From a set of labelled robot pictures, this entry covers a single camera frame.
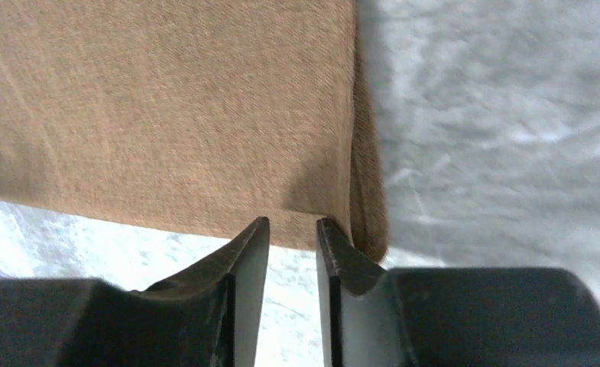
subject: tan cloth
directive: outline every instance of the tan cloth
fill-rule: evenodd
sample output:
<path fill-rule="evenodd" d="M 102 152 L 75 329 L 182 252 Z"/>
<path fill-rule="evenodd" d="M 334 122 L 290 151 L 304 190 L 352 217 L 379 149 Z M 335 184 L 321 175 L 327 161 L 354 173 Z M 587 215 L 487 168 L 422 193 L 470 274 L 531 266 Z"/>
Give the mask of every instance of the tan cloth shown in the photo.
<path fill-rule="evenodd" d="M 352 0 L 0 2 L 0 200 L 386 249 Z"/>

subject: curved black piece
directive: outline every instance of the curved black piece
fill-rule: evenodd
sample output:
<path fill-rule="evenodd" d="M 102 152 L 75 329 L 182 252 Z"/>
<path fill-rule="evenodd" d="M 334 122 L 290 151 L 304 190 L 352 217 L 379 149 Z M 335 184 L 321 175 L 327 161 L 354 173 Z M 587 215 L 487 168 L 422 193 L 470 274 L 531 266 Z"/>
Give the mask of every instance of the curved black piece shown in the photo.
<path fill-rule="evenodd" d="M 146 291 L 96 279 L 0 280 L 0 365 L 252 367 L 270 226 Z"/>
<path fill-rule="evenodd" d="M 600 367 L 600 308 L 555 268 L 385 271 L 317 223 L 325 365 Z"/>

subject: brown fabric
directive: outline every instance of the brown fabric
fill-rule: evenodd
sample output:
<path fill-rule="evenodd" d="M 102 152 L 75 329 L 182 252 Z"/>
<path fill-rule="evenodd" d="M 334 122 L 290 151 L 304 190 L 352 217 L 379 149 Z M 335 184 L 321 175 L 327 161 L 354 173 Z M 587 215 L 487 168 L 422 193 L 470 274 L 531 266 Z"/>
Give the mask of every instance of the brown fabric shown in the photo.
<path fill-rule="evenodd" d="M 313 249 L 386 220 L 352 0 L 0 2 L 0 200 Z"/>

